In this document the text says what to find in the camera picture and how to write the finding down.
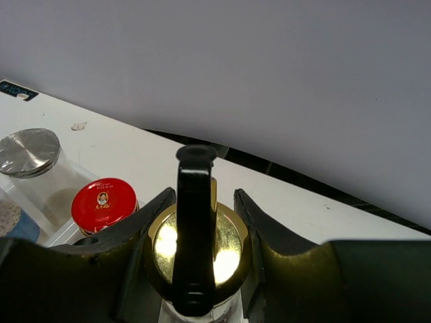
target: red jar lid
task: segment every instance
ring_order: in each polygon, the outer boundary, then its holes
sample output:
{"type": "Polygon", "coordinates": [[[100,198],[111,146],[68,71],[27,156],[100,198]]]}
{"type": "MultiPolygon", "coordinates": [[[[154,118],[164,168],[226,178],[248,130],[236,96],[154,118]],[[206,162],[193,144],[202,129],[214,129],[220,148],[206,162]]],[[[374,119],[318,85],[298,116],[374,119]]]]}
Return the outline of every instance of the red jar lid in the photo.
{"type": "Polygon", "coordinates": [[[89,183],[72,202],[72,218],[88,233],[100,230],[135,212],[136,194],[124,180],[102,178],[89,183]]]}

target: table surface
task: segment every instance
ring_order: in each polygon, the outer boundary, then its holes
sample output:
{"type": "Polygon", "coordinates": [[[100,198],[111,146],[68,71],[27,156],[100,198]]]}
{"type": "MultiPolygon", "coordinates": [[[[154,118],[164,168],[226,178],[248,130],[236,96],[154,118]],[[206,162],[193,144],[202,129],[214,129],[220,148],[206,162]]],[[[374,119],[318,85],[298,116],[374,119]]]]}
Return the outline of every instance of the table surface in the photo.
{"type": "MultiPolygon", "coordinates": [[[[176,187],[180,144],[44,94],[25,102],[0,93],[0,137],[37,127],[54,131],[67,157],[90,172],[126,180],[143,202],[176,187]],[[72,130],[82,122],[84,130],[72,130]]],[[[229,161],[214,164],[219,202],[233,207],[234,190],[243,188],[266,213],[313,242],[431,238],[229,161]]]]}

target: white backdrop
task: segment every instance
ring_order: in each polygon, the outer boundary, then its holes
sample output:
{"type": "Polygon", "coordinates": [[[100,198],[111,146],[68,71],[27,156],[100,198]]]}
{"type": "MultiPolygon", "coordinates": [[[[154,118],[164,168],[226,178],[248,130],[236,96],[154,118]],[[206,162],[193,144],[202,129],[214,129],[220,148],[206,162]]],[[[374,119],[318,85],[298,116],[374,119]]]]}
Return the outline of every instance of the white backdrop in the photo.
{"type": "Polygon", "coordinates": [[[0,4],[0,76],[428,227],[430,60],[428,0],[0,4]]]}

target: black handle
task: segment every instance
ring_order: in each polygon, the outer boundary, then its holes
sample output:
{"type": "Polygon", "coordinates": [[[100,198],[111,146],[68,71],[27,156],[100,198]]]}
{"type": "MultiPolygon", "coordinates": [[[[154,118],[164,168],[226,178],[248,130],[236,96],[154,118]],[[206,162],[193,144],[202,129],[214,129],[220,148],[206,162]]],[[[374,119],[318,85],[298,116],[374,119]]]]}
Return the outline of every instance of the black handle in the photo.
{"type": "Polygon", "coordinates": [[[172,304],[184,316],[204,316],[213,307],[216,284],[213,245],[216,214],[211,208],[214,148],[191,145],[178,150],[176,254],[172,304]]]}

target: clear glass jar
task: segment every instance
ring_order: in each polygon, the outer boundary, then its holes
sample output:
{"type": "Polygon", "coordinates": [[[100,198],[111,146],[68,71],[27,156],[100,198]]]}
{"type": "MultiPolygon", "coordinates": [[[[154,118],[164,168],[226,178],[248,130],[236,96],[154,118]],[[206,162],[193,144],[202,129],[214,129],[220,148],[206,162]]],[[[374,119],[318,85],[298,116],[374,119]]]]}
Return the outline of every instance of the clear glass jar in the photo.
{"type": "Polygon", "coordinates": [[[0,189],[0,237],[21,238],[43,244],[47,235],[37,223],[0,189]]]}
{"type": "Polygon", "coordinates": [[[85,185],[58,137],[47,129],[26,129],[0,141],[0,172],[42,212],[55,229],[71,218],[71,204],[85,185]]]}
{"type": "Polygon", "coordinates": [[[158,323],[239,323],[242,318],[241,293],[237,291],[230,299],[200,318],[180,315],[171,303],[163,299],[158,323]]]}

